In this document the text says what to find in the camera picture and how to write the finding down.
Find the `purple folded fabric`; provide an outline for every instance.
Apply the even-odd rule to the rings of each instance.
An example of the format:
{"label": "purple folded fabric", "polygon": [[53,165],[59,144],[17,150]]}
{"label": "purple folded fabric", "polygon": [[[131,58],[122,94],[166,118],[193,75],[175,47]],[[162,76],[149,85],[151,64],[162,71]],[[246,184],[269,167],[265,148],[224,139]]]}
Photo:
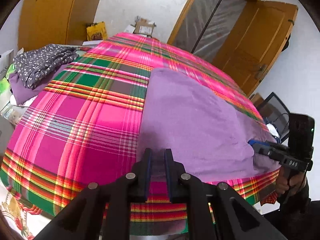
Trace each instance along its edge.
{"label": "purple folded fabric", "polygon": [[35,89],[25,88],[22,80],[20,79],[17,72],[11,73],[9,75],[9,83],[11,85],[12,93],[16,99],[17,105],[24,103],[37,96],[49,83],[54,79],[61,71],[63,71],[69,64],[61,65],[56,68],[55,71],[51,72],[44,79],[42,79]]}
{"label": "purple folded fabric", "polygon": [[163,180],[162,149],[171,148],[186,172],[205,182],[253,177],[279,168],[254,154],[250,139],[274,141],[247,115],[209,88],[170,69],[151,72],[137,145],[137,161],[153,149],[153,180]]}

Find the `yellow bag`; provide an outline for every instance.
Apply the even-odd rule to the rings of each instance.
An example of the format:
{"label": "yellow bag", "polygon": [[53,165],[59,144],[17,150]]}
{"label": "yellow bag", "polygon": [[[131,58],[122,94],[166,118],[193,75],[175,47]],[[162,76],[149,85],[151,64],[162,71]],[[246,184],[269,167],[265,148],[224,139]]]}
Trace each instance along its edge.
{"label": "yellow bag", "polygon": [[108,38],[106,24],[104,22],[94,23],[87,27],[87,40],[99,41]]}

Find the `silver screw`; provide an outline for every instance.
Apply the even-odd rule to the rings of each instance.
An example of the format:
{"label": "silver screw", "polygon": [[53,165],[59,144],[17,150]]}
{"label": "silver screw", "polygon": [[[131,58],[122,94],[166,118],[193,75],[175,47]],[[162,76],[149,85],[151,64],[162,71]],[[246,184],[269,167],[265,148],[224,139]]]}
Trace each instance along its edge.
{"label": "silver screw", "polygon": [[222,190],[226,190],[227,188],[228,188],[228,184],[227,183],[225,183],[225,182],[220,182],[219,184],[218,184],[218,187],[220,188],[220,189],[222,189]]}
{"label": "silver screw", "polygon": [[134,179],[136,177],[136,174],[134,174],[133,172],[129,172],[125,175],[125,177],[127,179]]}
{"label": "silver screw", "polygon": [[181,174],[181,179],[184,179],[184,180],[188,180],[191,178],[191,175],[189,173],[183,173]]}
{"label": "silver screw", "polygon": [[98,183],[96,183],[96,182],[90,182],[88,185],[89,189],[95,189],[97,187],[98,187]]}

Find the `bed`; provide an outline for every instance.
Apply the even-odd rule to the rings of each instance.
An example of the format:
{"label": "bed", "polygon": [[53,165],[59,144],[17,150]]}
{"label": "bed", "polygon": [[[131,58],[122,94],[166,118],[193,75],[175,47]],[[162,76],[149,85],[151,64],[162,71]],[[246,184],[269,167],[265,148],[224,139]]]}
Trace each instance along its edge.
{"label": "bed", "polygon": [[[150,73],[156,68],[193,79],[268,136],[256,108],[221,70],[155,39],[119,33],[52,80],[17,125],[0,178],[25,212],[54,216],[90,182],[110,183],[131,170]],[[267,196],[274,201],[277,174],[273,168],[252,177],[205,182],[226,181],[255,204]],[[131,211],[131,235],[188,230],[186,207],[169,202],[164,182],[151,182],[148,202],[133,203]]]}

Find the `gray floral fabric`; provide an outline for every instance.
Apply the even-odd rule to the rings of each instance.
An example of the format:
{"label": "gray floral fabric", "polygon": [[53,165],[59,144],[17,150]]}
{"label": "gray floral fabric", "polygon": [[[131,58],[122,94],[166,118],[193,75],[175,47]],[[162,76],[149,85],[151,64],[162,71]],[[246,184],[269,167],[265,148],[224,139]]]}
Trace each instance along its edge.
{"label": "gray floral fabric", "polygon": [[49,44],[15,56],[13,63],[24,86],[34,89],[50,72],[63,64],[71,63],[77,57],[79,55],[74,47]]}

